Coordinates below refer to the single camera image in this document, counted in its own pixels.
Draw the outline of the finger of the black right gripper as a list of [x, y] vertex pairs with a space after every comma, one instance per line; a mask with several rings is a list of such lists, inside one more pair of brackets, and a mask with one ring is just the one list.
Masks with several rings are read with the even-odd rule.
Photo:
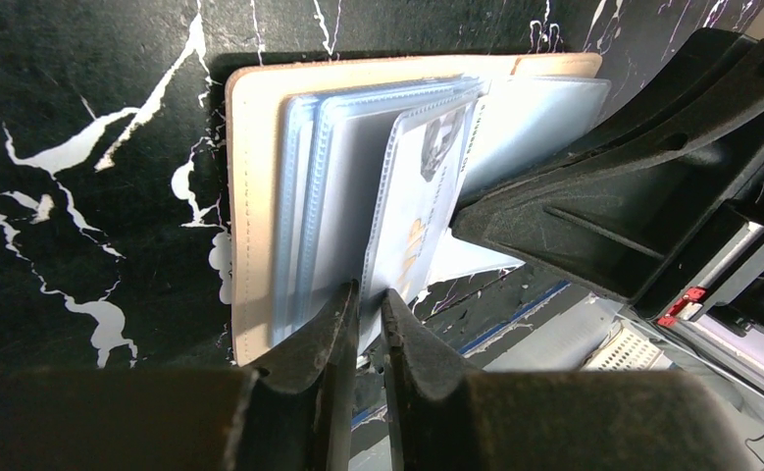
[[455, 236], [666, 315], [764, 270], [764, 39], [694, 32], [631, 101], [527, 173], [466, 197]]

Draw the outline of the beige leather card holder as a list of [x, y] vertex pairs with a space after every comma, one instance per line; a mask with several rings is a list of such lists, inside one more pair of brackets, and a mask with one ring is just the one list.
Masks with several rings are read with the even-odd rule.
[[242, 67], [226, 84], [231, 338], [246, 365], [271, 347], [283, 104], [288, 97], [464, 74], [593, 78], [598, 53], [453, 54]]

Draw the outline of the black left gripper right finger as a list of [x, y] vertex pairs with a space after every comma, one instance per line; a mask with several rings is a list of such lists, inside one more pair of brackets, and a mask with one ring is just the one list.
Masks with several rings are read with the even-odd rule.
[[396, 470], [749, 470], [693, 375], [487, 372], [389, 289], [381, 304]]

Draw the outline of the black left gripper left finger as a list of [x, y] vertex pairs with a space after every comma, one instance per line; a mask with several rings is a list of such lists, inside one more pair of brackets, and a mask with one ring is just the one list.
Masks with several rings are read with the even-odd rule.
[[359, 287], [241, 367], [0, 377], [0, 470], [344, 470]]

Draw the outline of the white VIP diamond card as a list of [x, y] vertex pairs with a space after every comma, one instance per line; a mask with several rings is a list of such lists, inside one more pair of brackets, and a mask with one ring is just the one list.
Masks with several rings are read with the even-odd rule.
[[428, 285], [431, 265], [465, 179], [464, 156], [476, 94], [399, 115], [391, 129], [361, 283], [358, 350], [381, 334], [382, 296], [405, 302]]

